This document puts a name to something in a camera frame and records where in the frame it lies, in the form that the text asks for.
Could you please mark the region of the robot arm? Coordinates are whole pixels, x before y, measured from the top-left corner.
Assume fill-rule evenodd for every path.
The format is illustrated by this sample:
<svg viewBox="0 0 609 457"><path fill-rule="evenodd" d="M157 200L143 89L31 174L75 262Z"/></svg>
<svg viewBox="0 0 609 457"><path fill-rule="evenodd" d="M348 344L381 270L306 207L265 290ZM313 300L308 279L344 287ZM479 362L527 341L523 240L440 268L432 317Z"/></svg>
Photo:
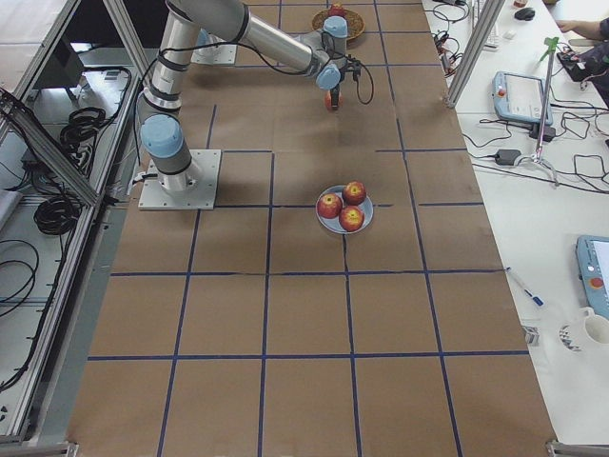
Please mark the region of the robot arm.
<svg viewBox="0 0 609 457"><path fill-rule="evenodd" d="M288 67L287 74L314 78L327 92L329 106L340 101L340 84L347 74L359 77L362 64L346 50L348 25L331 16L308 34L293 37L250 12L241 1L169 1L166 28L150 84L137 104L139 137L162 194L180 199L203 188L205 168L187 145L179 121L181 92L196 48L203 48L202 32L219 38L221 45L237 45Z"/></svg>

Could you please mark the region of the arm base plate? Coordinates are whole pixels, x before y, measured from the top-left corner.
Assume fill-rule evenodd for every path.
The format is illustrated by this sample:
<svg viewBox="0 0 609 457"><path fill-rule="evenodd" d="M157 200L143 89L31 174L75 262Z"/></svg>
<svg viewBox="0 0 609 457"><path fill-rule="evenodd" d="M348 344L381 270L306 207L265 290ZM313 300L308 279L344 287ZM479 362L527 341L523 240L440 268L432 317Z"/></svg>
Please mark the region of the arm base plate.
<svg viewBox="0 0 609 457"><path fill-rule="evenodd" d="M160 172L150 161L138 208L141 210L190 210L214 208L222 152L192 149L189 168L178 175Z"/></svg>
<svg viewBox="0 0 609 457"><path fill-rule="evenodd" d="M237 46L218 43L208 48L195 50L191 56L193 64L205 66L233 66L236 60Z"/></svg>

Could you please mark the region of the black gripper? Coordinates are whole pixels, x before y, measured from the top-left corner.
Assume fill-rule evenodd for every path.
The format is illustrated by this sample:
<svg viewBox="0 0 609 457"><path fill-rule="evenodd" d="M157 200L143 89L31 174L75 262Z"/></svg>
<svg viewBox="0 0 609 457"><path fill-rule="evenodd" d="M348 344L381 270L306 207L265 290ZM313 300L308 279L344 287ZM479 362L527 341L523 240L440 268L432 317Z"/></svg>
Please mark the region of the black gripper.
<svg viewBox="0 0 609 457"><path fill-rule="evenodd" d="M340 73L339 82L333 85L330 89L330 107L332 110L337 110L343 104L343 95L340 92L340 84L344 81L347 75L350 75L352 80L356 83L356 86L359 86L363 70L363 63L352 55L346 55L344 57L333 59L332 63L337 67Z"/></svg>

